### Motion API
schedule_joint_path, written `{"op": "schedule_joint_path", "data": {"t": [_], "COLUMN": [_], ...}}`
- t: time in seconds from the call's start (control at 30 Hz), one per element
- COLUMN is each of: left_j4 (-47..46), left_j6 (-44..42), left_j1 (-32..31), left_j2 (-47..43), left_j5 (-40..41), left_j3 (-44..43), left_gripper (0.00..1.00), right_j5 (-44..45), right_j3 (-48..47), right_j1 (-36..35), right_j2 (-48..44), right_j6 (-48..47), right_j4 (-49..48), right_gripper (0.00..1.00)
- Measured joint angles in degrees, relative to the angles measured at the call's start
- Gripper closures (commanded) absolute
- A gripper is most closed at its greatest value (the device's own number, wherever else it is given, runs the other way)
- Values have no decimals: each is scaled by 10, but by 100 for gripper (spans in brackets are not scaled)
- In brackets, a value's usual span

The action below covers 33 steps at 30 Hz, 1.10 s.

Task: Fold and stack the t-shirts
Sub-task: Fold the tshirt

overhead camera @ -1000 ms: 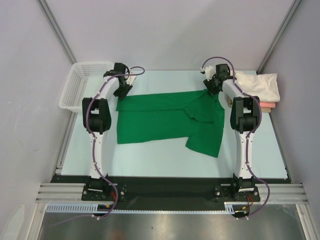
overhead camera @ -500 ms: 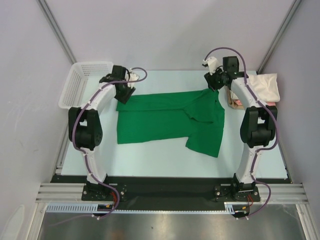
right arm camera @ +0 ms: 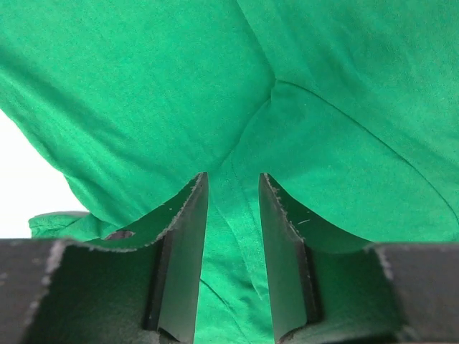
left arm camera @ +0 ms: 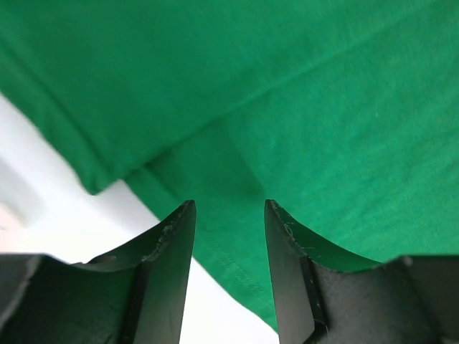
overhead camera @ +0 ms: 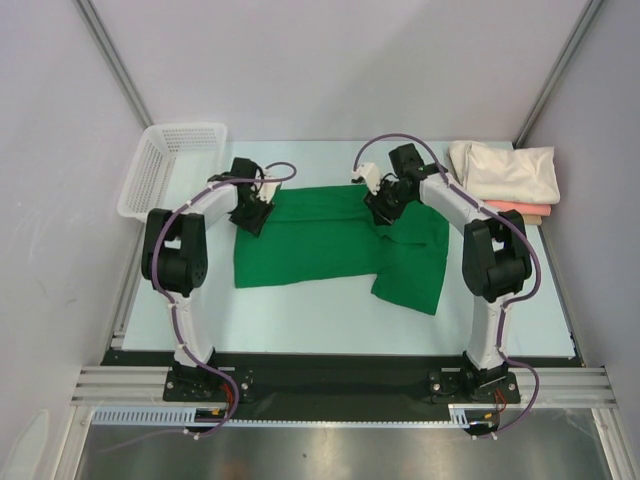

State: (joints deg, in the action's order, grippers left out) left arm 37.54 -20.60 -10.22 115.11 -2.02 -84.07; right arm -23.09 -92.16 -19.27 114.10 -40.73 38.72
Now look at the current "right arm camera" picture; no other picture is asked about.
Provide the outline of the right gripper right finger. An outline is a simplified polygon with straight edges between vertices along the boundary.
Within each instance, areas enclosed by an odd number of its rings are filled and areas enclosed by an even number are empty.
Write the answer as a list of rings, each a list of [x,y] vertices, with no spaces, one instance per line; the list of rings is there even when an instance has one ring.
[[[371,243],[270,175],[259,202],[276,343],[456,343],[458,245]]]

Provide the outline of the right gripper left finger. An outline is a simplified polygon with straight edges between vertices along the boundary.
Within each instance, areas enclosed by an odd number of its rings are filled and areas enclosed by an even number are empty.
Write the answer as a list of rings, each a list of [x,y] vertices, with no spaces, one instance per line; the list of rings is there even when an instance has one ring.
[[[1,241],[3,343],[192,343],[209,182],[106,239]]]

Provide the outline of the green t shirt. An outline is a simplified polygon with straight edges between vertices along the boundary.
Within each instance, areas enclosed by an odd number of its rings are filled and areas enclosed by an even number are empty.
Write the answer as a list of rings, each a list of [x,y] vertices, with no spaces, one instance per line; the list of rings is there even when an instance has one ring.
[[[458,242],[456,1],[3,1],[1,109],[88,215],[148,240],[209,180],[196,343],[274,341],[258,179],[307,242]]]

